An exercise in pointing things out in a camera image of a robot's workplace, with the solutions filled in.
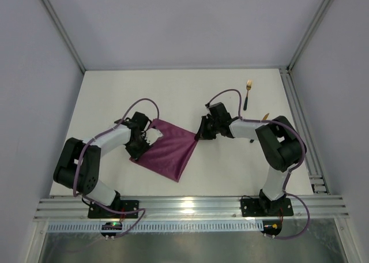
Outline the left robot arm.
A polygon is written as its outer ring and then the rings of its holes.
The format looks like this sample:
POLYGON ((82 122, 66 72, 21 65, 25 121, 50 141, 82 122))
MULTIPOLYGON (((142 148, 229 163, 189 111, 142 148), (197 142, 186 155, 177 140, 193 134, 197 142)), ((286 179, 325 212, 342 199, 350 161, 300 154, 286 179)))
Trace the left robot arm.
POLYGON ((152 121, 143 113, 116 121, 114 126, 88 140, 66 140, 53 174, 54 182, 69 188, 109 213, 121 213, 121 195, 99 179, 100 160, 115 148, 125 146, 137 161, 153 145, 148 132, 152 121))

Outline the purple satin napkin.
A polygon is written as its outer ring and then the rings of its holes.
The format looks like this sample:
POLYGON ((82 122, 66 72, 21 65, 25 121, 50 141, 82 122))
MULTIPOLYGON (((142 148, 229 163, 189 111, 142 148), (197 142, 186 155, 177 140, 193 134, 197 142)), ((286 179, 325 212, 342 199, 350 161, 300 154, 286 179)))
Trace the purple satin napkin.
POLYGON ((179 182, 197 145, 195 133, 161 119, 154 119, 149 127, 159 130, 163 136, 138 160, 130 161, 179 182))

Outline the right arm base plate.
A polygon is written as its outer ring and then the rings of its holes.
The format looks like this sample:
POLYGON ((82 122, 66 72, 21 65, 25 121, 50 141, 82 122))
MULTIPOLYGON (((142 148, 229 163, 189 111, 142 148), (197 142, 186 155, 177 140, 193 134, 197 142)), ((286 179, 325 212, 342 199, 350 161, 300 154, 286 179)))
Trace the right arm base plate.
POLYGON ((262 205, 259 198, 242 196, 240 210, 243 217, 290 217, 294 215, 291 200, 286 197, 262 205))

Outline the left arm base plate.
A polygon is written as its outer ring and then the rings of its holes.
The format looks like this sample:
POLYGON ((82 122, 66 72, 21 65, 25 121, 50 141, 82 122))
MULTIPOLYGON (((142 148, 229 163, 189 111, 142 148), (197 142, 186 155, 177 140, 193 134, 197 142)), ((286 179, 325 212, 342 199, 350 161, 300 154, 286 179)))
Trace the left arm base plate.
POLYGON ((139 210, 138 200, 122 200, 115 197, 111 205, 99 205, 97 202, 89 204, 89 219, 137 219, 139 210))

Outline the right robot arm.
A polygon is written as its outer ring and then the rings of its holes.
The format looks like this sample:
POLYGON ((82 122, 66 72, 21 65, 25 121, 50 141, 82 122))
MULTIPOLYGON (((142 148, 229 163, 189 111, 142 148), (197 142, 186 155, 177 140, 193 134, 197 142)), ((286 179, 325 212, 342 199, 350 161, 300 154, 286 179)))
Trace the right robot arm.
POLYGON ((201 117, 194 139, 214 140, 218 134, 259 142, 269 164, 266 182, 259 191, 259 207, 264 215, 276 214, 286 199, 292 171, 304 162, 306 156, 307 148, 300 135, 284 116, 272 120, 246 120, 208 114, 201 117))

